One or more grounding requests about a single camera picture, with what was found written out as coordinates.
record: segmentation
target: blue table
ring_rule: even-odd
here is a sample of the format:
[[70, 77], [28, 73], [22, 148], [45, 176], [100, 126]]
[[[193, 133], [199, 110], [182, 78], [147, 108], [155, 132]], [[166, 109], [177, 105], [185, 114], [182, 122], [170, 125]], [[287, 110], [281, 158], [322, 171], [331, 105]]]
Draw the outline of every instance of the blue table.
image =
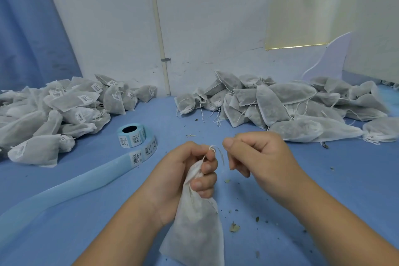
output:
[[[216, 113], [207, 118], [211, 114], [207, 111], [206, 123], [202, 122], [200, 110], [183, 118], [175, 114], [171, 97], [139, 103], [136, 111], [112, 117], [97, 135], [78, 139], [72, 152], [60, 154], [55, 168], [0, 162], [1, 214], [23, 199], [126, 153], [128, 149], [119, 146], [115, 133], [124, 124], [148, 125], [158, 142], [157, 151], [147, 162], [111, 184], [49, 208], [0, 253], [0, 265], [71, 265], [168, 151], [188, 140], [222, 149], [225, 137], [259, 131], [250, 123], [233, 129], [229, 122], [222, 121], [222, 126], [217, 127], [212, 122]], [[399, 142], [377, 146], [360, 139], [346, 139], [329, 142], [330, 149], [319, 143], [289, 146], [317, 183], [399, 248]], [[218, 160], [215, 199], [224, 231], [226, 265], [326, 264], [296, 218], [264, 193], [252, 177], [245, 179], [237, 171], [230, 171], [227, 164], [223, 167], [220, 155]], [[229, 232], [233, 221], [241, 226], [237, 233]], [[145, 265], [179, 265], [158, 252], [167, 229], [158, 235]]]

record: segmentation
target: blue surface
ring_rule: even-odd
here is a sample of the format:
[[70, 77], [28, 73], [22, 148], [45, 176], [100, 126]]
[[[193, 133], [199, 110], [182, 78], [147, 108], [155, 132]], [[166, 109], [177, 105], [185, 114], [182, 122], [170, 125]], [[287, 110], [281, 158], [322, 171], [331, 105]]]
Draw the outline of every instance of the blue surface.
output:
[[0, 0], [0, 90], [82, 76], [53, 0]]
[[[168, 151], [188, 140], [222, 148], [225, 137], [259, 131], [249, 123], [232, 128], [222, 121], [222, 126], [217, 127], [212, 122], [216, 113], [207, 118], [210, 114], [207, 111], [204, 111], [205, 124], [199, 110], [183, 118], [177, 118], [175, 113], [173, 98], [139, 103], [136, 111], [113, 117], [97, 135], [78, 139], [72, 152], [60, 155], [55, 168], [0, 162], [0, 213], [3, 213], [23, 199], [134, 149], [119, 146], [116, 130], [124, 124], [148, 125], [158, 142], [157, 151], [144, 164], [106, 187], [49, 208], [40, 215], [0, 253], [0, 265], [71, 265]], [[196, 137], [188, 139], [187, 134]], [[399, 142], [377, 146], [360, 139], [346, 139], [328, 145], [330, 149], [319, 143], [289, 144], [302, 168], [317, 183], [399, 248]], [[226, 265], [326, 264], [296, 218], [265, 194], [252, 177], [245, 179], [237, 171], [228, 170], [227, 164], [223, 167], [220, 156], [218, 160], [215, 199], [224, 231]], [[234, 234], [229, 232], [233, 221], [241, 226]], [[158, 252], [167, 229], [158, 235], [146, 265], [179, 265]]]

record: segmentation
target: black hole of roll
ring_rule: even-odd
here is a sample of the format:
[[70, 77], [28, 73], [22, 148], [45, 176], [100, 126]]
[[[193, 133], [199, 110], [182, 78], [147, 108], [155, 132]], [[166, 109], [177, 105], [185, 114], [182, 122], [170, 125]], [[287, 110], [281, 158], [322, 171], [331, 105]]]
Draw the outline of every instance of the black hole of roll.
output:
[[125, 127], [124, 129], [122, 129], [123, 133], [130, 133], [130, 132], [134, 132], [137, 129], [137, 126], [128, 126]]

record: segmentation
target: hand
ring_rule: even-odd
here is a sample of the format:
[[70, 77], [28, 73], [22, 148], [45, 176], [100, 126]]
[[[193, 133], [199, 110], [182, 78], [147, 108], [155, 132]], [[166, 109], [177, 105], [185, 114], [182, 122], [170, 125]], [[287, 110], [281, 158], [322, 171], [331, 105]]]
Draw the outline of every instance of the hand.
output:
[[202, 198], [210, 198], [217, 180], [214, 172], [217, 169], [215, 152], [209, 150], [208, 145], [199, 145], [191, 141], [173, 149], [163, 157], [140, 187], [141, 196], [151, 204], [156, 218], [159, 219], [160, 227], [175, 218], [187, 172], [205, 155], [206, 159], [201, 166], [204, 176], [193, 179], [190, 185]]
[[277, 133], [240, 133], [224, 139], [223, 146], [231, 170], [237, 169], [247, 178], [252, 173], [259, 186], [286, 208], [311, 181]]

